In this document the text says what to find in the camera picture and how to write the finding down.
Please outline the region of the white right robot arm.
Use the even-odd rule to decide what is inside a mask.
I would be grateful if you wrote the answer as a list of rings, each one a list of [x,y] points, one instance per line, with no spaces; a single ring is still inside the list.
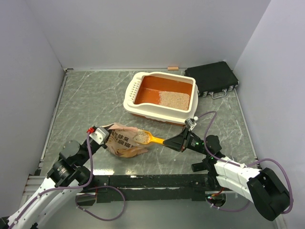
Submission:
[[[200,139],[185,128],[179,135],[164,140],[163,145],[178,152],[190,149],[204,154],[202,162],[191,165],[192,171],[206,170],[211,189],[228,188],[242,195],[269,221],[275,220],[290,205],[289,192],[273,170],[251,168],[232,161],[221,153],[216,135]]]

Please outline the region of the yellow plastic scoop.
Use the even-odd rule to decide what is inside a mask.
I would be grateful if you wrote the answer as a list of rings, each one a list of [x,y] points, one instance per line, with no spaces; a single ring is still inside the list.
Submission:
[[[154,137],[150,132],[138,129],[137,134],[133,137],[134,142],[142,145],[156,143],[162,145],[164,139]]]

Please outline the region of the pink cat litter bag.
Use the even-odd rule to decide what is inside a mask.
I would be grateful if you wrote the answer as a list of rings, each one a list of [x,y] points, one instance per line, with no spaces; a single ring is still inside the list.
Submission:
[[[138,128],[127,127],[119,123],[102,126],[110,135],[107,143],[107,150],[117,157],[131,158],[148,152],[148,149],[136,143],[133,138],[138,133]]]

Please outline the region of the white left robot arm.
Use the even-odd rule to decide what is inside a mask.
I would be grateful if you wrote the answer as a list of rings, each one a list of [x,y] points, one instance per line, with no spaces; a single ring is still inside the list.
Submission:
[[[41,229],[50,218],[81,191],[88,192],[94,186],[93,168],[85,163],[93,162],[93,154],[105,147],[102,138],[89,137],[83,144],[66,143],[34,194],[9,217],[0,219],[2,229]]]

